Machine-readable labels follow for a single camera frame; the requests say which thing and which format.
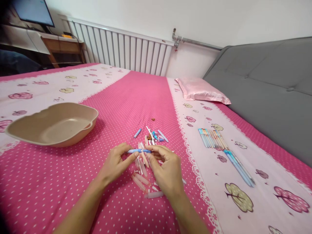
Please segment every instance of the pile of pens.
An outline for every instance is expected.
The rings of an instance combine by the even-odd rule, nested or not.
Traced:
[[[237,169],[246,184],[248,184],[250,187],[254,187],[256,185],[255,181],[250,176],[246,168],[239,161],[233,151],[229,149],[228,145],[226,144],[219,131],[207,130],[206,128],[199,128],[198,131],[206,148],[215,148],[218,150],[222,150],[231,161],[231,163],[234,165],[234,167]]]

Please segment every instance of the orange object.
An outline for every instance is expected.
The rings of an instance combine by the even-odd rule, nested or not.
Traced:
[[[22,117],[6,128],[6,134],[28,143],[67,147],[81,141],[95,126],[98,111],[67,102]]]
[[[67,37],[67,38],[71,38],[72,39],[72,36],[70,36],[70,35],[62,34],[62,37]]]

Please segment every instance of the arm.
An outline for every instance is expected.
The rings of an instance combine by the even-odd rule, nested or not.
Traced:
[[[158,186],[175,212],[181,232],[210,233],[184,191],[180,158],[165,146],[146,146],[146,148],[153,151],[152,154],[148,153],[147,157]],[[160,166],[157,160],[162,160],[163,165]]]
[[[126,143],[111,149],[96,178],[90,183],[54,234],[90,232],[105,188],[117,179],[139,155],[138,152],[135,152],[123,161],[121,156],[130,149],[132,147]]]

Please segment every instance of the satin pillowcase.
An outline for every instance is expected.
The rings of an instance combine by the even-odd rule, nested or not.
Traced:
[[[203,79],[181,78],[175,80],[179,83],[183,97],[187,101],[205,100],[218,101],[225,105],[231,104],[230,99]]]

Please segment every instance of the tv screen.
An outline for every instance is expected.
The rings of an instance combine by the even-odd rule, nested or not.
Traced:
[[[45,0],[14,0],[13,6],[21,20],[54,27]]]

